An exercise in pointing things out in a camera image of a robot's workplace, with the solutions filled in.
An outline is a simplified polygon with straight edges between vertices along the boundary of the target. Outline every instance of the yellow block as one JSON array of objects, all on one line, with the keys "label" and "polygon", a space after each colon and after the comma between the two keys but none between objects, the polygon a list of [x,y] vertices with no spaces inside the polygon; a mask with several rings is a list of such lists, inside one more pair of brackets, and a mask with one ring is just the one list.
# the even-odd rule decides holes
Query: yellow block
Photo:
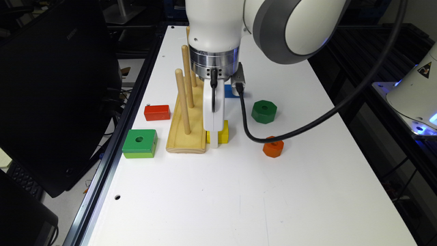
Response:
[{"label": "yellow block", "polygon": [[[223,127],[223,131],[218,132],[218,143],[227,144],[228,141],[229,141],[229,127],[227,125],[227,120],[225,120],[225,126]],[[206,142],[210,144],[209,131],[206,131]]]}]

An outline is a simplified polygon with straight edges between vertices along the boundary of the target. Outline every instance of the orange cylinder block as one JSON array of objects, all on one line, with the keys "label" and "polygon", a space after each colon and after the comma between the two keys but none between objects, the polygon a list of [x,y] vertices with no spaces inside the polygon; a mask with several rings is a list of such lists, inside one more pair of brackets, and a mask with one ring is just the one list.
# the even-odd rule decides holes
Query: orange cylinder block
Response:
[{"label": "orange cylinder block", "polygon": [[276,158],[281,155],[282,149],[284,149],[284,142],[277,141],[273,143],[265,143],[262,151],[264,151],[264,154],[266,154],[266,156]]}]

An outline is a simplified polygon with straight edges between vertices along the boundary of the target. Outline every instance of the blue light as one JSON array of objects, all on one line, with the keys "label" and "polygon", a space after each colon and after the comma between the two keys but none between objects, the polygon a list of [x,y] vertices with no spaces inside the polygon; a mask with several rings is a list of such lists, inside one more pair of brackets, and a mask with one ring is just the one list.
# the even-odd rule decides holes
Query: blue light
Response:
[{"label": "blue light", "polygon": [[426,127],[423,127],[423,128],[420,127],[420,130],[419,130],[419,128],[417,130],[418,130],[417,134],[422,135],[425,132]]},{"label": "blue light", "polygon": [[429,119],[429,122],[435,124],[437,123],[436,120],[437,120],[437,113],[434,116],[432,116],[431,119]]}]

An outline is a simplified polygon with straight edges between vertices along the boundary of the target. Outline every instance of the blue block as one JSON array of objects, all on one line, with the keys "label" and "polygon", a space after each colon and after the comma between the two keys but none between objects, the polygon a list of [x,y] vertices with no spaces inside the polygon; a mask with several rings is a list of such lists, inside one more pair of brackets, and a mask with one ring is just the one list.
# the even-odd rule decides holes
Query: blue block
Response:
[{"label": "blue block", "polygon": [[232,86],[225,85],[225,98],[239,98],[239,96],[234,96],[232,94]]}]

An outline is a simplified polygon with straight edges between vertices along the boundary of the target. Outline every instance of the green square block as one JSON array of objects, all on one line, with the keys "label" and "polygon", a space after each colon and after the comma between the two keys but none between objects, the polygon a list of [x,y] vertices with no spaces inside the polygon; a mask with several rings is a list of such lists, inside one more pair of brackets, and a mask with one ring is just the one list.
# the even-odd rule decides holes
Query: green square block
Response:
[{"label": "green square block", "polygon": [[158,135],[156,130],[129,130],[122,148],[127,159],[153,158]]}]

